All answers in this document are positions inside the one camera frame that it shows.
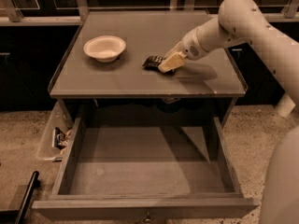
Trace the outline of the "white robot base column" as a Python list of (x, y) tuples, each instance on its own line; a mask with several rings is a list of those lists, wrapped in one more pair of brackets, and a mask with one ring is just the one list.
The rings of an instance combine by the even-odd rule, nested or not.
[(270, 158), (259, 224), (299, 224), (299, 126), (278, 142)]

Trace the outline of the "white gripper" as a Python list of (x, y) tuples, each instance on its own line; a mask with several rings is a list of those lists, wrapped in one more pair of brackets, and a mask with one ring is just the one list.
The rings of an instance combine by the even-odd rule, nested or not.
[(158, 69), (162, 73), (166, 73), (184, 65), (186, 58), (196, 61), (207, 55), (208, 52), (199, 42), (197, 29), (192, 29), (182, 38), (181, 42), (178, 42), (164, 55), (165, 60), (158, 65)]

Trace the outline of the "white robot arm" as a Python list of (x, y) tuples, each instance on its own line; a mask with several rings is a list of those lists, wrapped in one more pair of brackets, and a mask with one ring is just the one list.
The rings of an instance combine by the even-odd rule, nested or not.
[(292, 101), (299, 103), (299, 43), (272, 26), (253, 0), (224, 0), (218, 15), (190, 30), (165, 55), (166, 73), (211, 51), (246, 42)]

